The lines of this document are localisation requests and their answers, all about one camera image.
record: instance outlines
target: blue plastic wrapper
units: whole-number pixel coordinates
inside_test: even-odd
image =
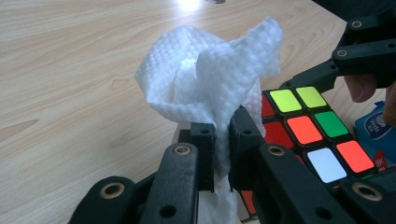
[[[384,121],[385,102],[375,105],[376,108],[357,119],[355,125],[359,143],[381,171],[396,164],[396,128]]]

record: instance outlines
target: green sticker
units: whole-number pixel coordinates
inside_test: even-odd
[[[338,116],[332,112],[324,112],[315,115],[315,118],[323,128],[324,132],[330,137],[336,137],[347,134],[347,127],[344,125]]]
[[[302,109],[300,103],[298,103],[296,97],[290,90],[271,91],[270,95],[274,99],[279,110],[282,112],[291,112]]]
[[[325,106],[327,103],[314,87],[302,87],[296,89],[309,108]]]

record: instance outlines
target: wooden table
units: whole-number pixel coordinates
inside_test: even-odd
[[[0,223],[65,223],[91,186],[153,173],[176,124],[146,103],[134,72],[164,32],[193,25],[232,40],[266,16],[285,37],[276,89],[329,59],[345,23],[308,0],[0,3]],[[383,99],[325,97],[349,128]]]

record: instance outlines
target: hand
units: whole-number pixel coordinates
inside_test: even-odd
[[[370,99],[375,93],[376,79],[373,75],[345,76],[352,101],[356,103]],[[384,120],[396,127],[396,82],[387,88],[384,108]]]

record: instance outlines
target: white tissue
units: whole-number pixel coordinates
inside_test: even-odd
[[[282,38],[271,18],[231,42],[181,26],[157,41],[135,74],[147,102],[165,118],[216,127],[215,193],[200,192],[199,223],[236,221],[236,196],[227,179],[228,125],[243,105],[264,134],[259,77],[280,73],[277,54]]]

